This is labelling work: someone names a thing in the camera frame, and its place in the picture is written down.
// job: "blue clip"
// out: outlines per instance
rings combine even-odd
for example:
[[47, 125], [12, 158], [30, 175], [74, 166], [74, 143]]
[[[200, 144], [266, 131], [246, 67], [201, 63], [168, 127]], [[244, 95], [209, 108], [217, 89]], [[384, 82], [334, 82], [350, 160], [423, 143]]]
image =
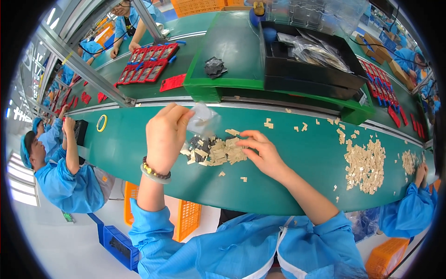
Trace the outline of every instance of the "blue clip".
[[367, 73], [367, 77], [373, 83], [373, 78], [369, 75], [369, 73]]
[[142, 65], [144, 65], [144, 62], [141, 62], [141, 64], [139, 64], [138, 67], [136, 67], [136, 71], [139, 70], [142, 67]]
[[169, 60], [169, 64], [172, 63], [173, 61], [175, 61], [175, 59], [177, 59], [177, 56], [174, 55], [170, 60]]

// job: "black box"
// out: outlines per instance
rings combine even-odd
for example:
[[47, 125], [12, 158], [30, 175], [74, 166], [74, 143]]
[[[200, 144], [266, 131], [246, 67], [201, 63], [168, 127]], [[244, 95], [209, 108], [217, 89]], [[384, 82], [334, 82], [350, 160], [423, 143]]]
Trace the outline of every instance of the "black box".
[[78, 146], [83, 146], [85, 139], [85, 132], [87, 131], [88, 122], [85, 120], [76, 120], [74, 125], [74, 137]]
[[298, 62], [294, 57], [289, 57], [288, 47], [284, 43], [274, 41], [268, 44], [265, 42], [263, 28], [266, 27], [273, 28], [278, 33], [300, 35], [299, 28], [294, 26], [270, 21], [260, 22], [260, 63], [264, 68], [265, 90], [295, 91], [349, 100], [366, 83], [367, 76], [364, 69], [343, 38], [304, 29], [309, 35], [324, 40], [338, 49], [340, 56], [354, 74]]

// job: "finger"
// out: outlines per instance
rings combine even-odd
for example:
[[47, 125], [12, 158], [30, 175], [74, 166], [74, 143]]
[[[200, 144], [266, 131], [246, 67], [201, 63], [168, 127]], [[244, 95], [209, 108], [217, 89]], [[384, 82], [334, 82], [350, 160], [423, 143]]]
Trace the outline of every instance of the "finger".
[[171, 109], [173, 109], [175, 106], [177, 106], [176, 103], [170, 103], [167, 106], [163, 107], [158, 113], [157, 116], [163, 116], [166, 115]]
[[251, 149], [242, 149], [243, 153], [256, 165], [259, 166], [263, 159]]
[[177, 125], [178, 125], [179, 133], [186, 132], [186, 128], [187, 128], [187, 125], [189, 124], [189, 120], [192, 118], [192, 116], [194, 116], [194, 114], [195, 114], [195, 111], [189, 110], [188, 112], [183, 114], [183, 116], [180, 118], [180, 120], [178, 120]]
[[256, 140], [252, 140], [252, 139], [246, 139], [246, 140], [239, 140], [238, 142], [235, 143], [235, 145], [237, 146], [248, 146], [257, 150], [261, 150], [264, 143], [263, 142], [258, 142]]
[[173, 123], [178, 123], [178, 120], [180, 120], [180, 118], [188, 111], [188, 108], [177, 105], [166, 114], [166, 117]]
[[259, 142], [269, 142], [268, 138], [259, 131], [256, 130], [246, 130], [240, 133], [241, 137], [252, 137]]

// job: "orange plastic basket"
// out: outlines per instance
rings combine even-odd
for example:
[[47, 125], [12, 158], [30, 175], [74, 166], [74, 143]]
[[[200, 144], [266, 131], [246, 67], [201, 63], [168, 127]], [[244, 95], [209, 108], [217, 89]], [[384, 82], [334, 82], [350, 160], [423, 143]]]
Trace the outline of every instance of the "orange plastic basket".
[[409, 239], [391, 238], [373, 248], [365, 264], [369, 278], [386, 277], [403, 259]]
[[[135, 221], [130, 207], [130, 198], [136, 199], [136, 197], [138, 197], [138, 190], [138, 185], [132, 184], [128, 181], [125, 183], [124, 222], [129, 226], [131, 226]], [[175, 224], [173, 240], [181, 242], [195, 229], [197, 229], [200, 226], [200, 216], [201, 204], [196, 204], [185, 200], [178, 200], [178, 218], [174, 219], [171, 215], [170, 219], [171, 222]]]
[[226, 0], [227, 6], [244, 6], [243, 0]]
[[225, 0], [171, 0], [171, 3], [178, 17], [220, 11], [225, 6]]

